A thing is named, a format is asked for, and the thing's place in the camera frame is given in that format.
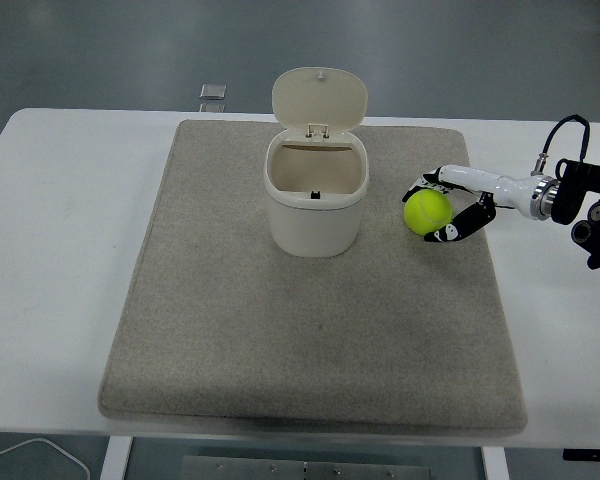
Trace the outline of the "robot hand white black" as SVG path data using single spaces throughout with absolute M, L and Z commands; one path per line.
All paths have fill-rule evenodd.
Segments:
M 407 227 L 427 242 L 456 242 L 478 232 L 499 208 L 516 209 L 529 219 L 541 219 L 539 176 L 513 179 L 483 170 L 446 165 L 423 174 L 403 197 Z M 458 214 L 448 194 L 473 194 L 476 202 Z

